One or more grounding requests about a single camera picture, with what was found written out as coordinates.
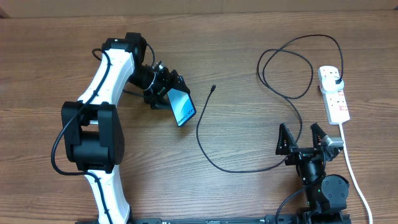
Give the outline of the blue Samsung Galaxy smartphone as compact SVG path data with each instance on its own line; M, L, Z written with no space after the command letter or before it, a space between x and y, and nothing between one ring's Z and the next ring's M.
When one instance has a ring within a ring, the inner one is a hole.
M188 93L185 93L174 88L167 93L172 111L175 116L178 127L182 127L196 114L196 109L193 101Z

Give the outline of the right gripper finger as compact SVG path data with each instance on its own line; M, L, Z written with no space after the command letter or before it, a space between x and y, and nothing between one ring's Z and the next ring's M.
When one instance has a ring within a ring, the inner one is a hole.
M289 155L298 148L297 142L285 123L279 126L279 138L275 150L276 155Z
M322 139L326 136L326 133L317 123L313 123L310 128L312 131L313 147L318 148L321 146Z

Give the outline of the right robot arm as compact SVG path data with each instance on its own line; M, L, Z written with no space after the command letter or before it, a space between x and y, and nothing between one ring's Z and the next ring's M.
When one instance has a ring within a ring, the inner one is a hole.
M317 123L311 125L312 147L298 147L288 127L279 126L279 139L275 153L286 157L285 165L295 166L303 187L287 197L273 217L272 223L350 223L347 208L349 182L337 174L326 174L326 163L332 161L343 150L341 137L330 137ZM293 215L282 215L284 205L300 193L305 193L307 206L299 208Z

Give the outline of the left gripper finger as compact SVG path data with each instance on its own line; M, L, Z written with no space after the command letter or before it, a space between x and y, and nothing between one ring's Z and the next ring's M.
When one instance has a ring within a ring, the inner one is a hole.
M164 95L154 93L150 98L150 108L152 110L170 110L171 105L170 102L164 98Z
M185 80L180 76L176 70L171 71L172 84L171 88L190 94L190 89L185 83Z

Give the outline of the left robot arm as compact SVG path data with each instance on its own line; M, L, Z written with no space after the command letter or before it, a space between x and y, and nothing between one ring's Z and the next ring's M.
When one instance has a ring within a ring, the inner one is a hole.
M65 142L66 155L76 164L74 175L91 186L99 211L96 223L134 223L119 165L125 149L117 106L126 83L142 90L153 110L172 110L181 128L196 114L190 89L176 70L161 62L144 64L149 44L140 33L108 38L99 48L100 66L86 91L76 101L64 102L62 130L54 146Z

